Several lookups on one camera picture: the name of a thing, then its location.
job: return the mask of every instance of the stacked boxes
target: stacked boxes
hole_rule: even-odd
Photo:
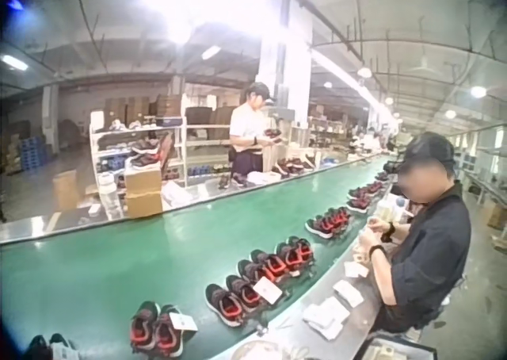
[[[136,171],[125,170],[127,194],[125,203],[131,218],[162,213],[162,174],[160,169]]]
[[[47,162],[46,147],[40,136],[20,140],[21,168],[23,171],[41,167]]]

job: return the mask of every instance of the white column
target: white column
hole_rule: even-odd
[[[45,86],[42,93],[42,133],[53,154],[59,153],[58,142],[58,85]]]

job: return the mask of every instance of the conveyor belt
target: conveyor belt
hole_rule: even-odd
[[[297,283],[280,313],[318,280],[350,245],[325,241],[303,222],[346,203],[347,191],[373,181],[383,159],[354,163],[293,182],[196,205],[147,220],[107,225],[2,247],[2,314],[15,343],[60,332],[94,359],[142,358],[129,346],[132,315],[145,300],[175,304],[194,316],[199,332],[186,360],[210,358],[254,331],[228,328],[204,303],[209,283],[225,284],[253,249],[272,251],[288,236],[314,246],[317,276]]]

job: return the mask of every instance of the dark pants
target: dark pants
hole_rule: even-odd
[[[262,172],[262,154],[254,154],[253,150],[235,152],[232,158],[232,174],[247,176],[250,172]]]

